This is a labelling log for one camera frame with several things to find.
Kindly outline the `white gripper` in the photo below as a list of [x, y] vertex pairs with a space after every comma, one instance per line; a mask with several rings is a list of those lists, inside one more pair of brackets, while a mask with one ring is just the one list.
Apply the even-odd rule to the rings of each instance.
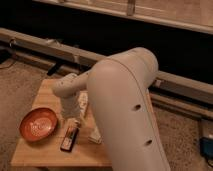
[[64, 119], [79, 118], [80, 105], [76, 97], [61, 98], [61, 115]]

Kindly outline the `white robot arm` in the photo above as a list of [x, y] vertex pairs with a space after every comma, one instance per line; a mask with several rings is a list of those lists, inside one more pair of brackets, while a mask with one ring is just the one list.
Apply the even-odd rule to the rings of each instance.
[[113, 171], [171, 171], [148, 94], [157, 72], [155, 55], [137, 47], [100, 60], [79, 76], [67, 75], [53, 86], [66, 113], [75, 93], [88, 92]]

